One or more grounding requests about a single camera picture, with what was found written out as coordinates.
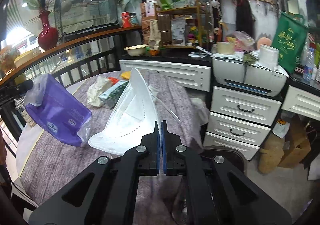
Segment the purple plastic pouch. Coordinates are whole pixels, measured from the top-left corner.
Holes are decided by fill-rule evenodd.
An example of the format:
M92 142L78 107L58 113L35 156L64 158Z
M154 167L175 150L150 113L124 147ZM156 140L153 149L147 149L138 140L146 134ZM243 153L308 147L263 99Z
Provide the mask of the purple plastic pouch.
M61 143L84 146L91 131L92 112L50 74L33 80L24 107L33 121Z

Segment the white face mask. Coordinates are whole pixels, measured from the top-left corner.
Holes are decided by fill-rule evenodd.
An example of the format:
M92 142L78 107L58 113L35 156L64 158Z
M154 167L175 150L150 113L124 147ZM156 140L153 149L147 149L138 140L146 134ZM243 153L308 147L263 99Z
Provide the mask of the white face mask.
M155 102L160 103L180 124L179 118L147 85L138 69L131 70L129 83L107 121L103 131L93 135L88 144L98 150L123 155L138 146L144 135L153 133L155 124L161 127Z

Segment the green white tissue box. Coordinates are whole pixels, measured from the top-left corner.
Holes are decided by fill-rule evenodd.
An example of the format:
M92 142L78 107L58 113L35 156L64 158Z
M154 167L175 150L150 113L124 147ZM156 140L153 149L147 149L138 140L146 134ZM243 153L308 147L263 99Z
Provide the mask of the green white tissue box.
M99 99L104 105L104 107L108 109L114 108L128 83L128 81L120 80L117 83L115 83L112 87L110 87L108 90L103 92L99 96Z

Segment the orange mesh net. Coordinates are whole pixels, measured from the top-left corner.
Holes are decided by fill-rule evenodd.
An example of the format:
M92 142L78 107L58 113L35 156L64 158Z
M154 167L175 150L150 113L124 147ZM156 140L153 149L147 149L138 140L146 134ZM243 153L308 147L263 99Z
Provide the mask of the orange mesh net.
M108 79L111 81L112 85L116 84L119 81L119 79L114 77L108 77Z

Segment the black trash bin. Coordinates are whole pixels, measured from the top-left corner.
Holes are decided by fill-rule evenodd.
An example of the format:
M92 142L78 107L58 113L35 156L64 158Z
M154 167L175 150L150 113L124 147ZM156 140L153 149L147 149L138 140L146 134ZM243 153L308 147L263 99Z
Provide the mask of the black trash bin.
M238 168L243 174L246 174L247 163L244 155L236 150L226 146L205 146L200 156L208 159L214 159L215 156L222 156Z

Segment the plastic iced coffee cup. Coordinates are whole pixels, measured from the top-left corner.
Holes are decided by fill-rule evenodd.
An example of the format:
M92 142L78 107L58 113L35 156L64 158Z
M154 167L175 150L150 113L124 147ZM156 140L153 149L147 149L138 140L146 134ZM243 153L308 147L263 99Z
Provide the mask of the plastic iced coffee cup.
M25 120L25 122L30 127L34 127L36 125L36 123L29 116L29 114L27 113L27 111L26 111L26 109L24 107L24 99L25 99L25 97L21 97L21 98L15 99L16 110L21 114L22 118Z

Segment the purple striped tablecloth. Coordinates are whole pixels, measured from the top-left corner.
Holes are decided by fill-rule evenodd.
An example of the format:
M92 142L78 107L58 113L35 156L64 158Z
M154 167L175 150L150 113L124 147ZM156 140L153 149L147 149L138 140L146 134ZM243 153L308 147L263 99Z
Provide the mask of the purple striped tablecloth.
M186 89L171 77L156 72L141 72L146 83L157 89L160 120L168 131L180 136L182 144L202 149L200 126ZM25 192L38 204L48 200L104 152L89 145L63 144L44 132L35 143L20 174ZM172 206L181 183L180 176L141 177L135 206L134 224L175 224Z

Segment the burlap sack on floor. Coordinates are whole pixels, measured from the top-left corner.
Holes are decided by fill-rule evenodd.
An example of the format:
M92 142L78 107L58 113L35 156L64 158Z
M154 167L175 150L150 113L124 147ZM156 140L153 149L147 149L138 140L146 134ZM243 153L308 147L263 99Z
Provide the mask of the burlap sack on floor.
M284 156L284 140L274 133L270 133L265 140L263 147L260 148L260 158L258 170L262 174L271 173L280 163Z

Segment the red ceramic vase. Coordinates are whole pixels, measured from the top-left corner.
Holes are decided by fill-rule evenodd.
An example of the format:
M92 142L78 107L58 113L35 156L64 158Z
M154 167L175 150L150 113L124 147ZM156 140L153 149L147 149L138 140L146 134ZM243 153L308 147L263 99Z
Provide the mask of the red ceramic vase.
M42 31L38 36L38 44L45 51L54 48L59 38L57 29L50 26L49 13L49 11L44 11L39 15L42 22Z

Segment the yellow mesh net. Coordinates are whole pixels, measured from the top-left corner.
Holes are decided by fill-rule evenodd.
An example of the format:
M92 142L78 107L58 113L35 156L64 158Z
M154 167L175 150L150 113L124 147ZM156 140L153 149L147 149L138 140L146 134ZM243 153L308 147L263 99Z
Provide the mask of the yellow mesh net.
M131 77L131 72L130 71L122 72L120 77L121 79L129 80Z

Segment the white printer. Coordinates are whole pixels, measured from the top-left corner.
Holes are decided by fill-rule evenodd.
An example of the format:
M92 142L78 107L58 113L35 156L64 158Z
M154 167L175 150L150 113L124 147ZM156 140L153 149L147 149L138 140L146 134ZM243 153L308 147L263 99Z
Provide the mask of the white printer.
M216 81L222 85L269 97L275 97L282 91L289 77L282 67L271 70L258 62L246 65L242 59L242 54L213 55L213 74Z

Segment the white desk drawer right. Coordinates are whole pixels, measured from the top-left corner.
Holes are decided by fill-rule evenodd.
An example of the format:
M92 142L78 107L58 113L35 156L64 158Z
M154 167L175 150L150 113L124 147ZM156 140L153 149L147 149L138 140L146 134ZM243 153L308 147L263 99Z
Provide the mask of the white desk drawer right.
M320 98L289 85L281 109L319 121Z

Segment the cream bowl on counter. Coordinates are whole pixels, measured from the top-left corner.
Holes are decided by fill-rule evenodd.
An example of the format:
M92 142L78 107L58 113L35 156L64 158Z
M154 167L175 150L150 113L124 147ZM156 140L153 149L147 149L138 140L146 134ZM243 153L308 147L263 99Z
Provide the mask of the cream bowl on counter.
M132 57L137 57L140 55L144 55L146 53L147 47L148 46L146 44L141 44L136 46L125 47L124 50L128 53L128 55Z

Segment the red tin can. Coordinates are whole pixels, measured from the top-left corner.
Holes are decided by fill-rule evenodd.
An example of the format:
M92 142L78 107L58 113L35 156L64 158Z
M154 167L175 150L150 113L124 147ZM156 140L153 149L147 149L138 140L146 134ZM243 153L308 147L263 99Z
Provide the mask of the red tin can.
M129 12L122 12L121 13L121 19L123 23L124 28L129 28L131 27L131 21L130 21L130 13Z

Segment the green tote bag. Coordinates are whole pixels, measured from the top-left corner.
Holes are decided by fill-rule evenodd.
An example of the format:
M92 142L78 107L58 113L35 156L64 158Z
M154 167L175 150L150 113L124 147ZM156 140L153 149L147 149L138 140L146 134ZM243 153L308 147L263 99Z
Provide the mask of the green tote bag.
M279 50L278 65L292 74L305 45L309 29L300 14L281 12L272 47Z

